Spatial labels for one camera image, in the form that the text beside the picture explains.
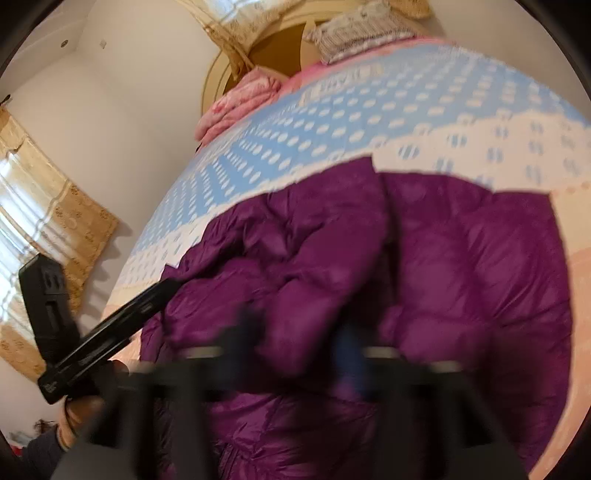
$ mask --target decorative curtain pattern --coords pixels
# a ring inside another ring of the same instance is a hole
[[[230,60],[240,78],[254,65],[248,53],[259,35],[302,0],[177,0]]]
[[[44,371],[18,270],[37,253],[64,268],[70,308],[118,220],[80,191],[0,109],[0,356],[31,380]]]

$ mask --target pillow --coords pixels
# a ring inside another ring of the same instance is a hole
[[[416,30],[395,14],[388,3],[375,0],[313,30],[305,30],[303,38],[318,46],[322,63],[330,64],[369,48],[416,36]]]

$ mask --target pink blanket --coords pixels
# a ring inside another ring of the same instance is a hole
[[[204,147],[249,113],[273,100],[280,89],[280,80],[255,68],[201,117],[195,140],[201,141]]]

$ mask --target bed sheet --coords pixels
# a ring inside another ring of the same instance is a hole
[[[105,315],[156,282],[166,263],[176,265],[214,216],[362,154],[377,170],[549,192],[591,174],[591,127],[547,87],[441,41],[312,67],[195,156],[140,236]],[[137,359],[138,343],[119,357]],[[543,478],[567,445],[532,478]]]

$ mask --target quilted fabric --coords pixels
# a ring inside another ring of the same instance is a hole
[[[330,64],[387,41],[416,35],[417,32],[394,13],[388,3],[374,0],[352,12],[338,15],[313,30],[306,30],[303,39],[314,42],[320,51],[322,63]]]
[[[187,282],[144,328],[143,360],[211,342],[244,301],[265,314],[256,382],[211,408],[223,479],[366,477],[375,407],[324,370],[344,317],[412,361],[460,362],[528,469],[564,407],[569,288],[545,195],[376,174],[363,158],[237,204],[164,276]]]
[[[256,67],[232,90],[223,95],[199,119],[195,140],[205,147],[236,122],[272,100],[282,80],[268,69]]]

